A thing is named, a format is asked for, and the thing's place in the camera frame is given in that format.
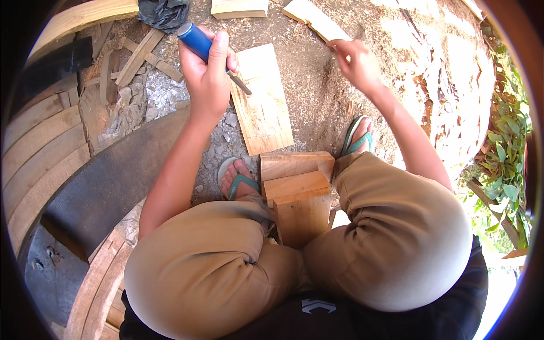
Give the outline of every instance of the logo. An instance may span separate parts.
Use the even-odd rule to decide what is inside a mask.
[[[316,308],[324,308],[332,313],[336,310],[335,304],[321,300],[302,300],[302,311],[308,314],[312,314],[311,310]]]

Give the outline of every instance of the foot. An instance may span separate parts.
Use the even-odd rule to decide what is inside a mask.
[[[364,136],[365,133],[367,132],[370,132],[370,134],[372,135],[372,140],[375,140],[374,139],[374,134],[376,133],[376,131],[374,130],[374,123],[372,123],[372,119],[370,119],[369,117],[363,117],[363,119],[361,120],[361,123],[359,123],[359,126],[357,127],[357,130],[355,130],[355,133],[353,134],[353,138],[351,139],[351,143],[355,143],[356,141],[358,141],[359,139],[361,139],[361,137]],[[357,150],[356,152],[359,152],[359,153],[363,153],[365,151],[371,151],[370,150],[370,143],[368,142],[368,140],[365,140],[363,142],[363,145],[361,145]]]
[[[221,184],[221,192],[223,193],[223,195],[225,195],[225,197],[228,197],[228,192],[231,190],[232,181],[234,181],[234,178],[236,177],[236,175],[240,174],[242,176],[255,180],[253,176],[251,175],[251,173],[249,172],[248,167],[245,165],[243,160],[237,159],[234,161],[233,164],[229,164],[227,166],[227,171],[225,171],[225,176],[222,179],[223,183]],[[251,188],[249,185],[245,184],[244,182],[240,182],[238,184],[238,189],[236,190],[236,194],[234,195],[234,200],[237,200],[240,197],[244,197],[250,194],[259,195],[259,192],[255,190],[254,188]]]

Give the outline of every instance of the flip-flop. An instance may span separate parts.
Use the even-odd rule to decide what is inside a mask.
[[[223,184],[223,177],[225,176],[225,173],[227,172],[227,166],[229,164],[234,163],[235,160],[237,160],[237,157],[229,157],[225,158],[221,165],[219,166],[219,169],[217,170],[217,185],[219,185],[219,188],[221,188],[221,185]],[[245,184],[249,185],[251,188],[254,188],[257,191],[261,191],[261,187],[259,187],[259,184],[252,180],[249,177],[246,177],[241,174],[237,174],[234,180],[232,181],[231,188],[228,190],[228,197],[230,201],[234,199],[234,196],[236,195],[236,190],[238,190],[238,185],[240,182],[244,182]]]
[[[351,144],[351,140],[353,139],[353,135],[355,134],[355,131],[361,124],[361,121],[363,118],[368,117],[366,115],[361,115],[357,117],[353,123],[351,123],[351,126],[349,127],[348,134],[345,137],[344,147],[342,148],[342,152],[340,153],[340,157],[344,157],[355,150],[357,150],[361,145],[363,145],[365,140],[368,140],[368,144],[370,146],[369,150],[372,152],[372,134],[370,132],[367,132],[363,135],[363,137],[359,138],[358,141]]]

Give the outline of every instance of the khaki pants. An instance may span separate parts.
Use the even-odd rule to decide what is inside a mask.
[[[307,286],[381,311],[429,304],[460,277],[471,252],[468,218],[435,181],[369,152],[336,162],[335,188],[351,224],[301,251],[263,244],[274,225],[257,195],[208,202],[165,222],[125,269],[136,315],[165,336],[217,338]]]

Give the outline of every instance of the chisel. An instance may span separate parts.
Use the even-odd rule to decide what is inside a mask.
[[[185,44],[194,54],[200,59],[208,63],[208,53],[212,46],[212,41],[204,32],[192,22],[186,22],[177,29],[177,37]],[[245,94],[250,95],[251,91],[244,85],[242,80],[238,78],[231,70],[226,69],[226,72],[232,81],[238,85]]]

